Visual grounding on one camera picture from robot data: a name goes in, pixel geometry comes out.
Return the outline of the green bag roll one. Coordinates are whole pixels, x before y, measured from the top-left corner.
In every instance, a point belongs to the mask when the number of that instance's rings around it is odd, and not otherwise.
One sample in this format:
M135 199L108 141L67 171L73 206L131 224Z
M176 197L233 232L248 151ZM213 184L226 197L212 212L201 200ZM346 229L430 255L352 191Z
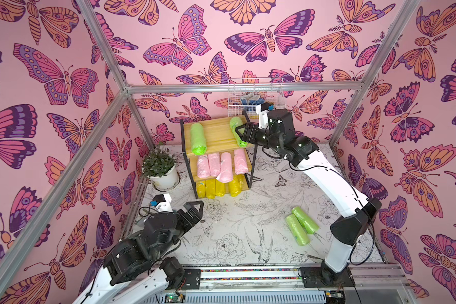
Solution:
M240 117L232 117L229 121L229 126L237 145L240 148L246 148L248 146L248 143L243 141L239 135L239 132L243 134L244 130L238 130L238 127L244 126L244 122L242 121L242 119Z

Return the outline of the yellow bag roll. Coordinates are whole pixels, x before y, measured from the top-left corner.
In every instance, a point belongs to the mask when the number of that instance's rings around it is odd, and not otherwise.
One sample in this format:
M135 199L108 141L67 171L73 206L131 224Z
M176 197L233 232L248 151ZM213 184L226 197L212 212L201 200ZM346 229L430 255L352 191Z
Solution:
M233 176L233 180L228 183L229 193L232 197L237 197L248 189L244 174Z
M199 181L196 183L196 194L197 194L198 198L206 197L205 181Z
M215 179L209 179L205 182L205 195L208 199L215 199L215 197L216 197Z
M219 197L223 197L226 194L225 184L218 180L215 180L215 194Z

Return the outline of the pink bag roll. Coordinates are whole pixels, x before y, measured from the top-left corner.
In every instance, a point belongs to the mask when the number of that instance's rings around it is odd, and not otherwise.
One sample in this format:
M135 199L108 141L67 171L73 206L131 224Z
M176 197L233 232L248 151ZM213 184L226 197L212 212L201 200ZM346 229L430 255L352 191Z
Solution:
M211 176L209 160L206 155L201 155L198 157L196 166L197 166L196 173L200 179L206 179Z
M248 173L248 163L246 160L245 149L240 148L234 150L234 172L236 175Z
M233 181L233 175L232 156L229 152L224 152L220 156L220 173L217 180L226 184Z
M210 169L210 176L217 177L220 174L220 154L219 153L211 153L208 155L208 162L209 162L209 169Z

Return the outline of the green bag roll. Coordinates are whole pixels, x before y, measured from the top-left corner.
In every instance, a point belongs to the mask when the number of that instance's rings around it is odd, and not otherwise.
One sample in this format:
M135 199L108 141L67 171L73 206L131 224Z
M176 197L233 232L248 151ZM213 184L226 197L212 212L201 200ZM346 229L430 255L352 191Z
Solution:
M292 214L297 218L307 234L316 234L320 229L319 225L301 207L296 206L293 208Z
M204 155L207 151L205 131L200 123L194 123L190 129L191 151L194 155Z

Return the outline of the green bag roll two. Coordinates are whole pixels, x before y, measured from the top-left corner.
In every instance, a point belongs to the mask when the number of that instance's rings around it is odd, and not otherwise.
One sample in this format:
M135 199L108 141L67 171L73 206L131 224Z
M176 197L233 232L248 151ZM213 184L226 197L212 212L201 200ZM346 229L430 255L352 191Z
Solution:
M305 232L295 215L291 214L287 216L285 221L299 246L305 246L310 243L308 234Z

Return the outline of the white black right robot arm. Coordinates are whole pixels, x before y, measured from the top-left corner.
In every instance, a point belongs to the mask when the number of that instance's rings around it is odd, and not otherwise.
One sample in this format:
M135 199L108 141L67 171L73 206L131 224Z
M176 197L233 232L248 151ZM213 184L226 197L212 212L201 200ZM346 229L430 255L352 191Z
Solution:
M288 110L263 104L258 106L257 114L258 122L248 121L235 128L240 140L271 149L275 158L287 160L292 170L309 176L339 211L340 217L330 226L333 239L328 254L315 279L324 286L338 286L347 273L357 241L372 229L382 204L340 175L313 140L299 135Z

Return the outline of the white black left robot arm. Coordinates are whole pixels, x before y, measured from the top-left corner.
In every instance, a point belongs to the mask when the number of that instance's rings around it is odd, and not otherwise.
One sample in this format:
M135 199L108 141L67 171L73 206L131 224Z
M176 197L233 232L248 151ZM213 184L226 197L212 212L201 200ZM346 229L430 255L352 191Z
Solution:
M76 303L140 303L186 282L185 269L172 253L203 218L204 202L189 201L174 211L169 206L158 203L141 231L114 246Z

